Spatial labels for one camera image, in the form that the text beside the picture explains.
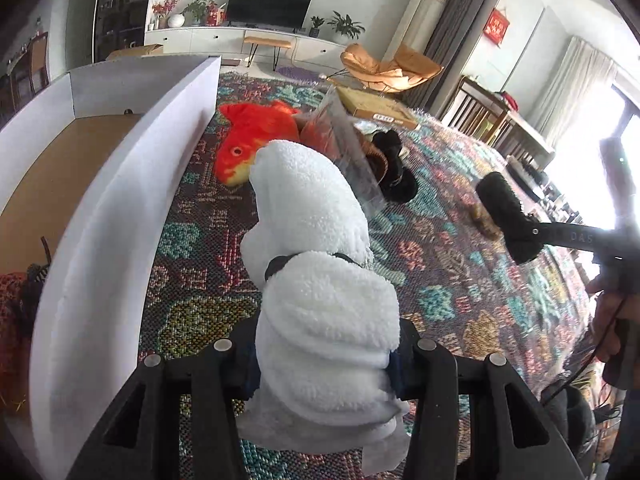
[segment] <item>goldfish pillow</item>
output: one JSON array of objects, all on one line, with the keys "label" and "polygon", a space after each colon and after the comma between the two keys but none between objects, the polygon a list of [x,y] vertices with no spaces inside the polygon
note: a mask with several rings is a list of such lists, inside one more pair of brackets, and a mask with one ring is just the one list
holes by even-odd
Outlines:
[{"label": "goldfish pillow", "polygon": [[231,122],[231,129],[216,153],[214,168],[216,177],[225,186],[238,186],[249,180],[255,152],[270,140],[300,142],[298,126],[292,117],[298,110],[281,101],[268,106],[226,104],[220,106],[220,113]]}]

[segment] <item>dark glass cabinet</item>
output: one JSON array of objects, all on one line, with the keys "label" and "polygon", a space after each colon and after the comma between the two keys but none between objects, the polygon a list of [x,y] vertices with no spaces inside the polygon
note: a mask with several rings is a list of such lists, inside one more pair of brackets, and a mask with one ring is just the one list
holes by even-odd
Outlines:
[{"label": "dark glass cabinet", "polygon": [[94,62],[114,50],[145,43],[149,0],[97,0],[94,21]]}]

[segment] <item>human hand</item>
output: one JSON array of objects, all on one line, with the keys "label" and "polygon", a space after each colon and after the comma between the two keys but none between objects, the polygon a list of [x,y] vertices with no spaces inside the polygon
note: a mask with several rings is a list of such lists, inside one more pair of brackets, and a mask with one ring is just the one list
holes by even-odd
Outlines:
[{"label": "human hand", "polygon": [[[604,289],[604,280],[601,276],[597,276],[591,280],[586,287],[587,293],[596,294]],[[597,343],[603,337],[604,331],[616,313],[616,310],[622,303],[625,295],[621,292],[603,292],[596,300],[596,313],[593,316],[591,330],[593,332],[594,341]],[[619,319],[629,319],[640,325],[640,294],[631,294],[626,298],[625,304],[618,313]],[[606,363],[613,355],[620,352],[620,338],[615,332],[615,323],[611,325],[604,336],[604,341],[596,357]],[[636,363],[634,371],[634,388],[640,388],[640,362]]]}]

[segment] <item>red chinese sign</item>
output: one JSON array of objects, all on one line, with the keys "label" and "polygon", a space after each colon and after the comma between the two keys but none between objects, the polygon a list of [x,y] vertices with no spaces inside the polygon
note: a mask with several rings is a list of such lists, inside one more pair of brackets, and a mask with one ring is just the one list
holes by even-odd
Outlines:
[{"label": "red chinese sign", "polygon": [[504,35],[507,33],[507,27],[509,27],[509,20],[499,10],[494,9],[486,21],[484,34],[496,45],[500,45]]}]

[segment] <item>television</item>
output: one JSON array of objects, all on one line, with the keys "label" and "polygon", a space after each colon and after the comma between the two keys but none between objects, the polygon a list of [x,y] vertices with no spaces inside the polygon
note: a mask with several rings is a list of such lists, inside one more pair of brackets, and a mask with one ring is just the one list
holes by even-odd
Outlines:
[{"label": "television", "polygon": [[229,0],[230,22],[275,27],[302,28],[311,0]]}]

